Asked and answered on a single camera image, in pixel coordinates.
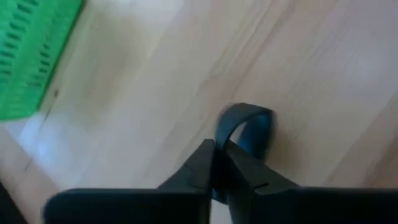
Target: green crate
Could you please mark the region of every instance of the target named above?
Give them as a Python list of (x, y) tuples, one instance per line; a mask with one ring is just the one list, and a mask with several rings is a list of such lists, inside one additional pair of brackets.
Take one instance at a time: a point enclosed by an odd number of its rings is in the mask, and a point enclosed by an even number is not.
[(0, 0), (0, 120), (37, 111), (81, 0)]

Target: green plastic basket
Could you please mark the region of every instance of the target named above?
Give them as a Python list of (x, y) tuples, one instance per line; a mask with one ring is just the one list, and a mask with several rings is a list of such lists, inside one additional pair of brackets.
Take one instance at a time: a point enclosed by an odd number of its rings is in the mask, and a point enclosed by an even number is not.
[(0, 120), (37, 111), (81, 0), (0, 0)]

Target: wooden floor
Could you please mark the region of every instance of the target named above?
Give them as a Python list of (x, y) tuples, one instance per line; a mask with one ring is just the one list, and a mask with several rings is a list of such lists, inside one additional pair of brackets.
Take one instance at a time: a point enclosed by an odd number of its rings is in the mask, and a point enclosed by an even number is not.
[(39, 223), (59, 190), (156, 187), (246, 102), (277, 113), (266, 164), (282, 175), (398, 187), (397, 12), (396, 0), (88, 1), (40, 112), (5, 124), (19, 144), (1, 141), (0, 177)]

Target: black plastic object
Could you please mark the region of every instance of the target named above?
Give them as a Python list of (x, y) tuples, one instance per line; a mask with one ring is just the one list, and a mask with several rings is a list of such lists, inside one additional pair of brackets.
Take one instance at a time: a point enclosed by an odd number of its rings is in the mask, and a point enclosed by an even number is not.
[(27, 224), (7, 190), (0, 184), (0, 223)]
[[(158, 189), (66, 191), (49, 200), (45, 222), (209, 223), (212, 188), (224, 195), (234, 224), (398, 222), (396, 190), (300, 187), (265, 166), (253, 151), (229, 140), (239, 123), (260, 116), (269, 119), (272, 113), (258, 106), (234, 105), (220, 118), (216, 141), (204, 140)], [(249, 130), (243, 130), (246, 146), (264, 146), (269, 138), (270, 132), (258, 130), (271, 128), (257, 124), (253, 129), (247, 124)], [(265, 139), (248, 134), (255, 130), (268, 134)]]

